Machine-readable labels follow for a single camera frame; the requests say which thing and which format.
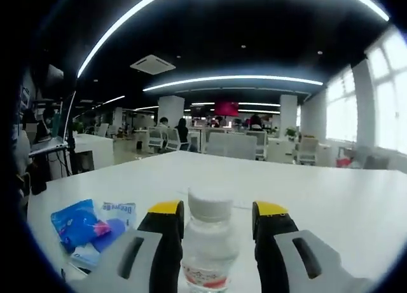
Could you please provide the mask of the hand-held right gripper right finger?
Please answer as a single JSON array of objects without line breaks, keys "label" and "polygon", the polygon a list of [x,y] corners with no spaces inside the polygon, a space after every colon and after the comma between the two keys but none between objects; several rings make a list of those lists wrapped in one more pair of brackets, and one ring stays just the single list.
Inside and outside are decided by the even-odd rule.
[{"label": "hand-held right gripper right finger", "polygon": [[298,229],[280,205],[253,202],[252,236],[262,292],[369,290],[367,278],[348,273],[339,253],[311,231]]}]

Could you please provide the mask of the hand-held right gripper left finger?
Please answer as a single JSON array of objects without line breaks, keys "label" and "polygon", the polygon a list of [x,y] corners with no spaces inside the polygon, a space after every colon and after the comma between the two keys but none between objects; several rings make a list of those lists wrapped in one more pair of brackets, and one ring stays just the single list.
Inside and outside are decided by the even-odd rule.
[{"label": "hand-held right gripper left finger", "polygon": [[177,292],[183,234],[183,201],[153,205],[137,229],[129,229],[103,251],[85,279],[85,291]]}]

